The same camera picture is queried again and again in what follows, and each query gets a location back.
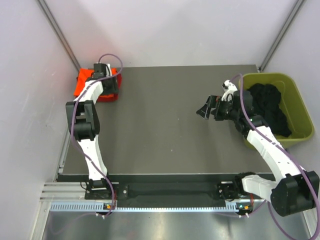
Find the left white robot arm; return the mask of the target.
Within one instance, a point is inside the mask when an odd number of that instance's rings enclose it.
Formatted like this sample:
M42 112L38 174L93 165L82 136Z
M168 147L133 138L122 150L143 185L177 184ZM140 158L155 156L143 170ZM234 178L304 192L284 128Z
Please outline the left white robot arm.
M75 99L65 104L71 140L83 154L88 167L85 180L88 200L114 200L114 187L107 180L108 169L99 147L100 121L97 102L112 102L118 98L122 77L109 64L95 63L92 69L78 72Z

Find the orange t shirt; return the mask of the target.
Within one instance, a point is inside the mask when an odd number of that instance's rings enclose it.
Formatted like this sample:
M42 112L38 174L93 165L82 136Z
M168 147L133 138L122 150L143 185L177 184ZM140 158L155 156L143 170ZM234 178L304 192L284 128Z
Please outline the orange t shirt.
M74 97L78 97L85 87L86 80L93 75L93 69L81 68L78 72L77 83L74 90Z

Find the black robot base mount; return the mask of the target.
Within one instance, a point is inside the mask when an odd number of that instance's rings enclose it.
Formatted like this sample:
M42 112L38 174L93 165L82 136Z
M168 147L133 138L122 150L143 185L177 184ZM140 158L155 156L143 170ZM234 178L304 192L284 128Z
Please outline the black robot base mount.
M226 202L248 196L240 195L233 186L235 174L111 174L108 184L99 188L86 180L86 200L111 200L119 208L206 208L225 207Z

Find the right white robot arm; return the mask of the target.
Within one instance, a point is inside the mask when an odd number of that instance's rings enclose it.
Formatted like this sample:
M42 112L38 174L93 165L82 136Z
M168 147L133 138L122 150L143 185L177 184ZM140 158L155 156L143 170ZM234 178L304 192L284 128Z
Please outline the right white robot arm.
M197 110L203 119L230 120L243 137L258 151L270 168L274 180L254 172L238 174L233 180L233 192L239 198L254 194L267 200L282 217L310 210L318 203L320 178L314 171L297 167L274 137L264 118L255 113L253 98L248 91L210 95Z

